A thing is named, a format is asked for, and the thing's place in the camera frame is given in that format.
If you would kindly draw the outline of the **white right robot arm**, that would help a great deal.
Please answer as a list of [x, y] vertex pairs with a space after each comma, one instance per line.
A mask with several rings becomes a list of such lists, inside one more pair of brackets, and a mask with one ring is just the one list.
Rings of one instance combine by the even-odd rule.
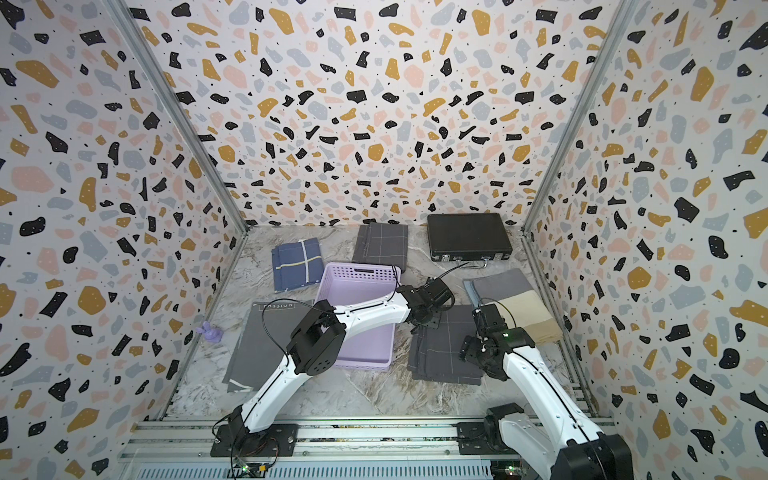
[[537, 420], [516, 403], [493, 407], [484, 431], [465, 434], [467, 441], [516, 452], [541, 479], [634, 477], [626, 441], [605, 433], [569, 397], [523, 328], [508, 327], [494, 305], [475, 308], [473, 319], [476, 334], [465, 338], [459, 358], [493, 379], [512, 381]]

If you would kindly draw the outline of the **grey passion pillowcase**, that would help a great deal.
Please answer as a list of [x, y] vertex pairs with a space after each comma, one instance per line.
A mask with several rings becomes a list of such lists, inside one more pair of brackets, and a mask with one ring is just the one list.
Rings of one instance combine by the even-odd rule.
[[252, 304], [224, 375], [228, 393], [260, 389], [285, 364], [281, 348], [287, 347], [309, 310], [306, 304], [292, 301]]

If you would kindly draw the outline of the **lilac plastic basket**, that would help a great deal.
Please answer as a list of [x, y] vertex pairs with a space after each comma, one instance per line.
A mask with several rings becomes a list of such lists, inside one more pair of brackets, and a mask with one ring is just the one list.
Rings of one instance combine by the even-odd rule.
[[[332, 262], [325, 266], [315, 303], [349, 305], [391, 294], [400, 270], [369, 264]], [[336, 368], [387, 371], [393, 358], [395, 325], [385, 325], [347, 338], [334, 364]]]

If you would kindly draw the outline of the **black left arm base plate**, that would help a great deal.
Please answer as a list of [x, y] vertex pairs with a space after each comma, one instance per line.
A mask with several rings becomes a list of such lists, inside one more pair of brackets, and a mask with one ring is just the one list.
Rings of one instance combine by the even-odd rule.
[[232, 457], [290, 457], [293, 455], [298, 437], [298, 424], [273, 424], [267, 430], [234, 436], [236, 429], [219, 425], [215, 430], [210, 450], [213, 458]]

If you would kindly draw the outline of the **dark grey checked pillowcase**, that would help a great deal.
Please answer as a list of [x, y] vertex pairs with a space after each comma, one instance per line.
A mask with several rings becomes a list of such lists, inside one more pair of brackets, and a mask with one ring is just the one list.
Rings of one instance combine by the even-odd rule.
[[476, 335], [473, 310], [472, 305], [455, 305], [441, 313], [436, 329], [416, 328], [407, 366], [414, 380], [463, 385], [482, 383], [484, 372], [459, 358], [465, 338]]

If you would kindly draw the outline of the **navy blue striped pillowcase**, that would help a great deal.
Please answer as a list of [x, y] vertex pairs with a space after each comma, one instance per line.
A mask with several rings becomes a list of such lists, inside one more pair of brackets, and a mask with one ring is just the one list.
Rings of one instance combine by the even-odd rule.
[[319, 284], [322, 280], [325, 267], [317, 238], [278, 245], [271, 256], [277, 293]]

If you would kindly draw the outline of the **grey and cream pillowcase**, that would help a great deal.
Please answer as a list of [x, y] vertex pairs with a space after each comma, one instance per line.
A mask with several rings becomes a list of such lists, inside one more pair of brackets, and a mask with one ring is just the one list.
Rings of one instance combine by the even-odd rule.
[[562, 339], [561, 327], [520, 269], [465, 279], [463, 284], [474, 306], [497, 306], [508, 326], [523, 328], [536, 344]]

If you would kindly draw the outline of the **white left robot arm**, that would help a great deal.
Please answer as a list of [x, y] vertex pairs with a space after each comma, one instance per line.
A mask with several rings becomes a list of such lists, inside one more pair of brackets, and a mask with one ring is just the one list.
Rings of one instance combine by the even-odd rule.
[[440, 278], [418, 287], [401, 285], [362, 303], [315, 303], [292, 331], [284, 348], [284, 360], [262, 387], [227, 417], [230, 451], [247, 453], [255, 449], [298, 389], [336, 363], [347, 339], [386, 325], [425, 326], [454, 303], [453, 292]]

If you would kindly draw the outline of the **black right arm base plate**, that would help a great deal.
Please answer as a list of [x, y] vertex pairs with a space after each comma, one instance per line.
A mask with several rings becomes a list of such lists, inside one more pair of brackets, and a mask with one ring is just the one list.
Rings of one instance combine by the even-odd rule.
[[457, 442], [461, 455], [515, 454], [501, 438], [500, 421], [507, 415], [523, 413], [516, 403], [489, 408], [482, 422], [459, 422]]

